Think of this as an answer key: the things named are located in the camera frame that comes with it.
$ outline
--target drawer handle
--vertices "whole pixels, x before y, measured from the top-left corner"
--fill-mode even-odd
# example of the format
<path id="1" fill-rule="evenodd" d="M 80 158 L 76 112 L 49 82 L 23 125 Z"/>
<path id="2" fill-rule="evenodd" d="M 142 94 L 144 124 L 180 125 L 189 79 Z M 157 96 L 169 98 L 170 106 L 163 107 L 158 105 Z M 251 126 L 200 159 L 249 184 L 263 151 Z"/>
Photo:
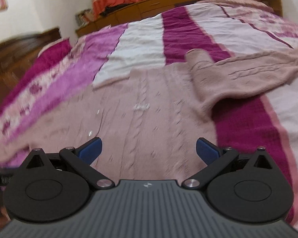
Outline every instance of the drawer handle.
<path id="1" fill-rule="evenodd" d="M 158 5 L 159 3 L 160 2 L 156 2 L 156 3 L 151 4 L 150 6 Z"/>

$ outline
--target wooden headboard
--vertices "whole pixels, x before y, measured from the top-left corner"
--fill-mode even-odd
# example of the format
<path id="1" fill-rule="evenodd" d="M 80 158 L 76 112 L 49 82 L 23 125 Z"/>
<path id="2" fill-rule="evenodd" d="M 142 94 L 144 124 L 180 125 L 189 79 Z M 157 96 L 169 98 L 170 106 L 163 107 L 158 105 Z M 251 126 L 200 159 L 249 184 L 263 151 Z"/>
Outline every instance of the wooden headboard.
<path id="1" fill-rule="evenodd" d="M 60 38 L 59 28 L 54 28 L 0 43 L 0 104 L 31 67 L 40 50 Z"/>

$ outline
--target pink knit sweater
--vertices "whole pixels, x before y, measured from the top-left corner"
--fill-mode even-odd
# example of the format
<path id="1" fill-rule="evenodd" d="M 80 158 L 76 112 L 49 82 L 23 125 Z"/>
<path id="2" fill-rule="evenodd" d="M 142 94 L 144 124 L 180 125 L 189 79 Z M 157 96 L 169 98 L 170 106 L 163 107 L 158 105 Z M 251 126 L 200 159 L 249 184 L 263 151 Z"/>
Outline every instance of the pink knit sweater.
<path id="1" fill-rule="evenodd" d="M 95 136 L 103 151 L 92 166 L 119 179 L 184 179 L 205 163 L 196 140 L 216 144 L 211 109 L 223 98 L 247 98 L 285 83 L 298 72 L 298 50 L 263 52 L 213 63 L 200 49 L 187 63 L 133 70 L 129 78 L 85 89 L 0 147 L 0 161 L 18 149 L 46 153 L 78 147 Z"/>

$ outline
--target black device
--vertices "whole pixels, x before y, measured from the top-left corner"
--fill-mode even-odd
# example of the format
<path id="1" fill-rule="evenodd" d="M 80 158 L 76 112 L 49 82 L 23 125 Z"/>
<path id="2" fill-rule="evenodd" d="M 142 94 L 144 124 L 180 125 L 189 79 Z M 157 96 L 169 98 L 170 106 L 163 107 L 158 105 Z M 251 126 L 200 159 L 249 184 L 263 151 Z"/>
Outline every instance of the black device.
<path id="1" fill-rule="evenodd" d="M 89 166 L 101 140 L 57 154 L 34 149 L 3 194 L 12 221 L 0 238 L 297 238 L 293 192 L 264 147 L 254 154 L 197 141 L 207 167 L 183 181 L 114 182 Z"/>

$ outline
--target logo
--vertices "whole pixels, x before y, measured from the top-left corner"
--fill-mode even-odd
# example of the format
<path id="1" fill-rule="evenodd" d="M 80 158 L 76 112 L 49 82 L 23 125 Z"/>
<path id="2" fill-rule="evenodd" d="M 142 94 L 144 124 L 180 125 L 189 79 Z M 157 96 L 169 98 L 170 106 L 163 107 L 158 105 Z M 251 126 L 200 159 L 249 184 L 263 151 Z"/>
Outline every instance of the logo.
<path id="1" fill-rule="evenodd" d="M 152 186 L 152 184 L 149 183 L 149 182 L 147 182 L 147 183 L 144 184 L 144 186 L 145 186 L 146 188 L 150 188 L 150 187 Z"/>

